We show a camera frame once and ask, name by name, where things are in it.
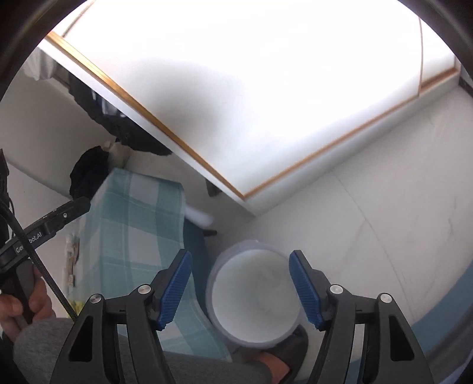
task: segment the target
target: slipper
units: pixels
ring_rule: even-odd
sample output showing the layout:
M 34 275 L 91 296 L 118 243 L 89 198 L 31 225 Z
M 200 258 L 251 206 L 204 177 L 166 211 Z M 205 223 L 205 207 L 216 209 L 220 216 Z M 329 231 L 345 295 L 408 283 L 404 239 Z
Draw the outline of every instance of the slipper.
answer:
M 309 338 L 307 332 L 299 325 L 292 335 L 281 341 L 275 347 L 265 350 L 266 353 L 276 356 L 289 367 L 289 373 L 279 384 L 293 383 L 306 358 Z

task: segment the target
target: gray pants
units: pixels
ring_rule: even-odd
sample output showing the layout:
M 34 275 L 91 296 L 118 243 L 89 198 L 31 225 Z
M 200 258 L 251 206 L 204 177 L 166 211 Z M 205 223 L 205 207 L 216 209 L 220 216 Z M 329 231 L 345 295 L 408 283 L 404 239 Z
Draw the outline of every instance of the gray pants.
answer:
M 37 322 L 17 338 L 14 359 L 30 384 L 48 384 L 54 364 L 72 326 L 70 319 Z M 123 374 L 127 384 L 135 384 L 128 339 L 119 335 Z M 263 363 L 227 363 L 165 352 L 176 384 L 269 384 L 271 373 Z

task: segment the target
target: round white container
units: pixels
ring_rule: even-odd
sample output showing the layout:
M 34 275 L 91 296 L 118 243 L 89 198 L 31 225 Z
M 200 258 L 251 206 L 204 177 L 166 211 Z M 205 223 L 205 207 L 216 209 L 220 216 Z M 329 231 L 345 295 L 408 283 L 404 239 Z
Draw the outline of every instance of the round white container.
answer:
M 289 256 L 255 240 L 238 243 L 217 258 L 206 302 L 214 326 L 246 347 L 272 347 L 299 324 L 301 306 Z

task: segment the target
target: checkered cloth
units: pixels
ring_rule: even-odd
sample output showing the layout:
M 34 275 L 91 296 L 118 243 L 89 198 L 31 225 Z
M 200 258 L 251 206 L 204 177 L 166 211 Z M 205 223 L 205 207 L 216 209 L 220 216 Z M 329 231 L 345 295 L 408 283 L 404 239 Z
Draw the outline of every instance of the checkered cloth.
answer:
M 92 294 L 129 294 L 150 283 L 184 247 L 182 186 L 115 169 L 80 220 L 80 254 L 69 300 Z M 228 349 L 202 312 L 190 277 L 174 321 L 158 333 L 163 350 L 231 361 Z

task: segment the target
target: blue gripper pad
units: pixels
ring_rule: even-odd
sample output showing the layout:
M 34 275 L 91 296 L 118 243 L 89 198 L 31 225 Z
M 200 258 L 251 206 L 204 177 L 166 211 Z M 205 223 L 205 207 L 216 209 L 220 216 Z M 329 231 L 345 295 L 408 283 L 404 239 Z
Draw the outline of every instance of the blue gripper pad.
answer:
M 161 297 L 160 314 L 156 321 L 159 331 L 162 331 L 166 324 L 169 324 L 174 319 L 191 273 L 192 255 L 190 252 L 186 252 Z
M 289 273 L 307 319 L 319 329 L 324 323 L 320 313 L 320 298 L 310 282 L 307 271 L 294 252 L 289 256 Z

